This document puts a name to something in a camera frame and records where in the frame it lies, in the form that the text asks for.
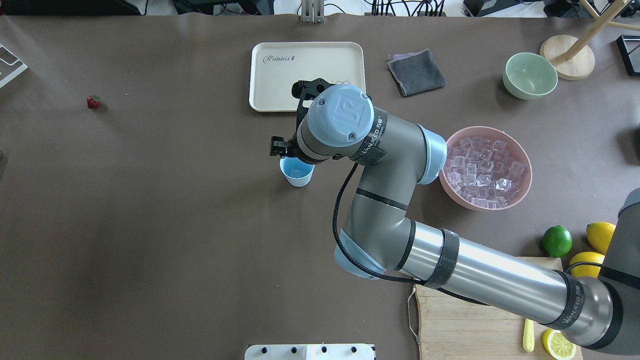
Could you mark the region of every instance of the wooden cutting board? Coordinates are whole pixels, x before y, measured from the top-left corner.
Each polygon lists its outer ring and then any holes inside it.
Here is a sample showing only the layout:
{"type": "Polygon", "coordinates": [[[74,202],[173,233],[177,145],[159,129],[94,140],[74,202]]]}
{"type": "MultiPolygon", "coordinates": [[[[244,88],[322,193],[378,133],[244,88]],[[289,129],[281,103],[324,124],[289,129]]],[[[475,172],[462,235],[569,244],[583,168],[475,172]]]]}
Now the wooden cutting board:
{"type": "MultiPolygon", "coordinates": [[[[547,268],[562,270],[560,259],[522,258],[547,268]]],[[[547,327],[534,323],[536,340],[532,352],[522,349],[524,318],[492,306],[471,304],[439,291],[418,286],[420,358],[541,359],[552,360],[542,345],[547,327]]],[[[582,360],[578,347],[575,360],[582,360]]]]}

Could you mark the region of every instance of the strawberry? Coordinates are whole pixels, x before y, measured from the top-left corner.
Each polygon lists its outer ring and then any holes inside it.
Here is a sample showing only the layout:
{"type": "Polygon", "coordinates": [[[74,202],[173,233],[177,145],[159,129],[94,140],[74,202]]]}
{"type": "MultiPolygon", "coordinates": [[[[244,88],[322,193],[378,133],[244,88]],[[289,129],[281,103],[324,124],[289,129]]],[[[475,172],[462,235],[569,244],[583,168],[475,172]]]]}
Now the strawberry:
{"type": "Polygon", "coordinates": [[[96,95],[91,95],[86,98],[86,105],[89,109],[97,109],[102,105],[100,98],[96,95]]]}

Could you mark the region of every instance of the gray cloth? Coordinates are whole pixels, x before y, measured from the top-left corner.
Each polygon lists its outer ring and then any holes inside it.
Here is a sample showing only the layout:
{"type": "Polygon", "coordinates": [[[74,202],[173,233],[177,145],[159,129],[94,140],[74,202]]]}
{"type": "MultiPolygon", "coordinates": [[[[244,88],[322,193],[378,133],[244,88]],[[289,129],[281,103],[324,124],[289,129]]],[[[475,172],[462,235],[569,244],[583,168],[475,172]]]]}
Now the gray cloth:
{"type": "Polygon", "coordinates": [[[429,49],[394,55],[388,65],[404,96],[439,89],[446,84],[429,49]]]}

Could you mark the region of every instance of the robotic arm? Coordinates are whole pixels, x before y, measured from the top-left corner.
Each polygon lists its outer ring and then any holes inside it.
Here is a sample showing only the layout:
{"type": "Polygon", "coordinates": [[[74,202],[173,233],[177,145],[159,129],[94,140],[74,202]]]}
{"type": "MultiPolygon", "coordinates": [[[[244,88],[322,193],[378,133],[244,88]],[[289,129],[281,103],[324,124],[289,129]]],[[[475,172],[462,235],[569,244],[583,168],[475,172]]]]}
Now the robotic arm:
{"type": "Polygon", "coordinates": [[[353,85],[317,79],[292,92],[300,98],[298,126],[288,142],[272,138],[271,155],[311,164],[347,156],[365,166],[339,233],[350,259],[339,248],[334,253],[343,268],[370,279],[397,270],[562,330],[585,348],[640,354],[640,189],[619,213],[599,278],[577,279],[405,217],[415,185],[434,181],[444,165],[441,136],[375,108],[353,85]],[[314,100],[309,109],[304,100],[314,100]]]}

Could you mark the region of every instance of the white floor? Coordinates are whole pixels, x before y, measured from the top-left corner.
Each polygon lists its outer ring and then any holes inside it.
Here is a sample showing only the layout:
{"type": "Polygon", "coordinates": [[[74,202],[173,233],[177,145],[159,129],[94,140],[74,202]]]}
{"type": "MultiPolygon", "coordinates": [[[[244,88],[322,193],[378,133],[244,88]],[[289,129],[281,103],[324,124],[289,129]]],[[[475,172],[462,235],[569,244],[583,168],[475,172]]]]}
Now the white floor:
{"type": "MultiPolygon", "coordinates": [[[[137,6],[140,9],[141,13],[145,12],[145,3],[147,0],[128,0],[133,5],[137,6]]],[[[335,6],[328,4],[335,4],[341,7],[346,13],[350,13],[353,15],[363,15],[365,12],[371,11],[371,5],[367,4],[367,1],[364,0],[325,0],[324,6],[324,14],[331,15],[333,13],[340,13],[341,11],[335,6]]],[[[455,16],[462,17],[466,16],[463,11],[463,0],[443,0],[444,1],[444,12],[447,16],[455,16]]],[[[596,0],[596,7],[601,10],[605,4],[607,4],[607,0],[596,0]]],[[[418,5],[417,2],[407,3],[409,6],[409,10],[412,12],[418,5]]],[[[396,11],[396,15],[398,16],[407,16],[406,8],[402,3],[394,4],[394,10],[396,11]]],[[[499,12],[495,12],[487,15],[487,17],[547,17],[543,8],[545,3],[543,1],[537,1],[534,3],[520,4],[516,6],[512,6],[511,8],[507,8],[501,10],[499,12]]],[[[300,7],[299,0],[275,0],[274,2],[274,10],[276,14],[279,13],[296,13],[298,8],[300,7]]],[[[241,12],[240,7],[236,4],[230,4],[227,6],[227,9],[232,10],[234,12],[241,12]]],[[[222,12],[223,8],[220,5],[216,5],[214,9],[214,13],[217,14],[222,12]]],[[[177,15],[175,8],[173,7],[173,3],[171,0],[148,0],[147,6],[147,15],[177,15]]],[[[233,15],[230,12],[225,12],[224,15],[233,15]]]]}

